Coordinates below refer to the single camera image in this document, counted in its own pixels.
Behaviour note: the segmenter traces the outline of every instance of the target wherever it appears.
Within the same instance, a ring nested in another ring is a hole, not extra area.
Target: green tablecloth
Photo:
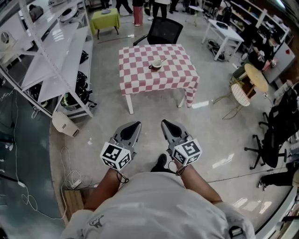
[[[111,8],[111,12],[108,14],[102,14],[102,11],[95,12],[90,20],[90,29],[92,34],[95,34],[95,30],[117,27],[121,25],[120,15],[116,8]]]

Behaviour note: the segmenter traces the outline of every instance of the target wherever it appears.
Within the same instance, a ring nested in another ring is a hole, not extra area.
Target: red pants
[[[142,7],[133,7],[133,14],[134,14],[134,23],[138,25],[142,25]]]

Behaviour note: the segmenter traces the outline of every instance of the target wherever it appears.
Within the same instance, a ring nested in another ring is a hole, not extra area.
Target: red and white tablecloth
[[[124,47],[119,50],[120,86],[123,95],[143,91],[184,88],[191,107],[199,76],[180,44]],[[150,70],[154,60],[165,60],[158,71]]]

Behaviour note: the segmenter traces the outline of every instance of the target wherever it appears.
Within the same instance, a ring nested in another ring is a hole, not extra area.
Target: black backpack
[[[226,7],[225,7],[225,9],[223,9],[223,11],[222,11],[222,15],[223,15],[222,22],[223,22],[223,23],[226,23],[226,24],[229,24],[230,17],[231,17],[231,15],[232,15],[233,11],[232,11],[232,7],[231,7],[231,6],[229,7],[229,6],[226,4],[226,2],[224,2],[224,3],[225,3],[225,5],[226,5]]]

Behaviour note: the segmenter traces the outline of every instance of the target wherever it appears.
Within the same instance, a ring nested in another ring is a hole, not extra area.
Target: cup
[[[162,67],[161,61],[153,61],[152,64],[149,66],[149,69],[159,70]]]

